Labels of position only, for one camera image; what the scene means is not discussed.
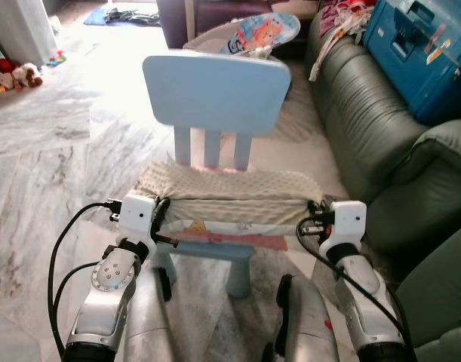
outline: blue case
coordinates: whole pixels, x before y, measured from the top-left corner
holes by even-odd
[[[461,118],[461,0],[379,0],[364,46],[419,123]]]

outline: black cable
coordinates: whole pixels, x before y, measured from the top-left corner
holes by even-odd
[[[310,247],[308,247],[305,243],[304,240],[302,239],[303,235],[301,233],[301,228],[302,225],[305,222],[308,221],[314,221],[314,218],[312,217],[306,217],[305,219],[302,219],[299,221],[296,227],[296,236],[297,240],[299,243],[302,245],[304,249],[311,255],[313,255],[317,260],[322,262],[324,265],[326,265],[328,268],[330,268],[334,273],[339,275],[342,279],[345,281],[349,282],[355,289],[357,289],[363,296],[368,298],[384,315],[393,323],[393,325],[396,327],[398,332],[403,336],[404,343],[406,344],[407,348],[410,349],[410,353],[413,356],[413,359],[416,361],[416,355],[414,354],[413,350],[413,345],[410,342],[410,335],[407,330],[403,328],[403,326],[400,325],[398,320],[391,314],[389,311],[384,308],[384,306],[376,300],[371,294],[369,294],[361,285],[359,285],[358,282],[356,282],[354,279],[349,277],[346,273],[344,273],[341,269],[337,268],[335,265],[331,264],[327,259],[322,257],[319,253],[316,253],[314,250],[312,250]]]
[[[69,223],[66,225],[63,232],[61,232],[61,235],[59,235],[59,238],[57,239],[56,244],[54,245],[54,248],[52,250],[51,261],[49,263],[49,273],[48,273],[48,314],[49,314],[49,321],[51,323],[52,334],[54,335],[54,340],[56,341],[57,350],[59,351],[59,356],[61,356],[61,357],[64,354],[64,344],[63,344],[63,341],[61,340],[59,330],[57,328],[57,316],[54,313],[54,304],[53,304],[54,266],[56,264],[57,250],[59,249],[59,246],[60,246],[61,242],[63,241],[63,239],[66,236],[67,232],[71,228],[72,224],[74,224],[74,222],[86,210],[89,210],[92,207],[110,207],[110,203],[97,202],[97,203],[86,205],[82,209],[80,209],[80,211],[78,211],[77,214],[74,215],[74,217],[71,219],[71,221],[69,221]]]
[[[54,314],[56,315],[57,318],[57,307],[59,307],[59,301],[61,299],[61,296],[63,294],[64,287],[66,286],[66,283],[69,281],[69,279],[79,272],[82,269],[89,268],[90,266],[95,266],[98,262],[89,262],[88,264],[83,264],[78,266],[77,268],[74,268],[72,271],[67,273],[67,275],[64,277],[63,281],[61,281],[61,284],[59,288],[57,288],[56,292],[56,298],[54,298]]]
[[[388,290],[389,295],[392,297],[393,302],[395,302],[396,307],[398,308],[398,312],[401,317],[401,324],[403,325],[404,330],[406,331],[407,335],[404,336],[405,339],[407,339],[407,345],[408,348],[410,346],[413,346],[413,343],[411,342],[411,334],[410,334],[410,325],[408,324],[408,319],[406,318],[406,314],[404,313],[404,308],[401,302],[399,301],[398,297],[396,296],[395,292],[390,290],[389,288],[386,288]]]

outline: plastic chair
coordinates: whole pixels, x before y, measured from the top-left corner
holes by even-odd
[[[191,165],[190,128],[205,130],[204,165],[218,168],[220,135],[236,133],[234,167],[246,170],[252,137],[270,132],[290,83],[282,63],[191,51],[170,51],[143,61],[149,98],[156,119],[174,126],[175,158]],[[250,291],[248,246],[180,242],[158,246],[156,261],[170,280],[177,278],[168,253],[232,262],[226,291],[236,298]]]

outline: floor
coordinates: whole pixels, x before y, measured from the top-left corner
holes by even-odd
[[[58,42],[68,60],[44,73],[42,87],[0,95],[0,361],[57,360],[45,304],[57,236],[82,205],[124,196],[151,161],[173,156],[172,130],[152,116],[140,71],[144,57],[166,50],[161,29],[82,25],[97,6],[71,2],[59,13]],[[303,65],[288,65],[293,90],[273,132],[254,140],[249,168],[298,170],[326,193],[346,196]],[[196,142],[200,136],[192,135]],[[223,150],[222,164],[226,155]],[[68,234],[55,284],[112,243],[115,228],[107,217],[90,213]],[[280,277],[314,278],[315,260],[293,238],[288,243],[285,253],[256,251],[252,291],[242,300],[225,293],[228,263],[175,256],[179,279],[167,310],[180,360],[260,360],[272,340]],[[88,288],[84,275],[70,282],[60,305],[63,339]],[[341,360],[357,360],[343,316],[327,304]]]

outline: chair backrest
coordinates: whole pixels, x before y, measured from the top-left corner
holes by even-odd
[[[147,57],[143,73],[155,118],[174,126],[176,161],[190,165],[190,128],[201,128],[210,168],[225,132],[237,135],[234,167],[247,169],[252,137],[272,130],[290,84],[280,62],[191,51]]]

